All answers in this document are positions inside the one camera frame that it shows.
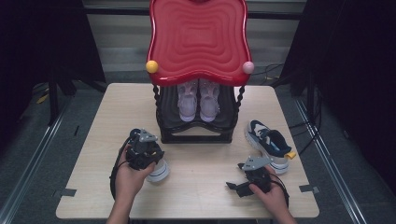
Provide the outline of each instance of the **white sneaker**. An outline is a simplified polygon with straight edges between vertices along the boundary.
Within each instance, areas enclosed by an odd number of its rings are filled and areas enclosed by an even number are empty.
[[[199,90],[201,93],[201,119],[205,122],[211,122],[219,113],[219,83],[200,79]]]
[[[245,129],[247,141],[271,160],[271,166],[277,175],[284,174],[289,169],[289,159],[295,156],[285,138],[277,130],[270,130],[258,120],[252,120]]]
[[[197,108],[197,89],[197,79],[177,85],[178,111],[181,120],[185,122],[192,121],[195,118],[195,111]]]

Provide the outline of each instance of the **black curtain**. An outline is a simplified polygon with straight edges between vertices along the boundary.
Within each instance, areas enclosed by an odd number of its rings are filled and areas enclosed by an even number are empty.
[[[280,77],[295,95],[312,78],[393,192],[395,71],[395,1],[308,0]]]
[[[37,83],[51,70],[62,80],[106,82],[91,27],[80,0],[0,1],[0,140],[11,137]]]

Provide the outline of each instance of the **black and white sneaker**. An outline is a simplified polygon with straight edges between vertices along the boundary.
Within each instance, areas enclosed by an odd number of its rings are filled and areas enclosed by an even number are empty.
[[[277,175],[284,174],[289,168],[289,159],[294,158],[283,135],[277,130],[271,130],[258,120],[252,120],[245,129],[247,141],[271,160],[271,166]]]

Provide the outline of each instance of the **gray wall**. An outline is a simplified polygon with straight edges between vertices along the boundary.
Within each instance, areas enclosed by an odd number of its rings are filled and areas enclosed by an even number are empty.
[[[149,0],[84,0],[85,6],[149,7]],[[250,11],[302,12],[305,0],[247,0]],[[151,27],[147,16],[88,16],[105,72],[144,70]],[[283,63],[297,21],[247,20],[247,42],[256,66]]]

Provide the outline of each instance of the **shoe sole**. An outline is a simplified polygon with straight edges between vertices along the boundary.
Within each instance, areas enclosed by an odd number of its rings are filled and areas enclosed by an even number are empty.
[[[201,120],[203,120],[204,122],[212,122],[213,120],[215,120],[216,117],[206,117],[203,113],[199,114],[201,116]]]
[[[250,123],[247,125],[247,127],[245,128],[245,137],[247,139],[247,141],[250,143],[250,145],[256,149],[259,150],[263,156],[267,157],[268,159],[270,159],[271,161],[273,160],[273,156],[269,155],[267,153],[267,151],[265,150],[265,148],[260,145],[259,141],[256,141],[254,138],[258,139],[256,136],[253,136],[250,130]],[[270,163],[271,167],[274,169],[275,173],[277,175],[282,175],[285,174],[288,171],[289,165],[286,164],[276,164],[274,162]]]
[[[179,114],[179,115],[180,115],[181,120],[183,120],[184,122],[190,122],[195,118],[195,114],[190,117],[184,117],[181,114]]]
[[[158,170],[149,174],[146,179],[149,182],[159,182],[165,179],[169,175],[169,166],[166,161],[163,161],[163,166],[160,167]]]

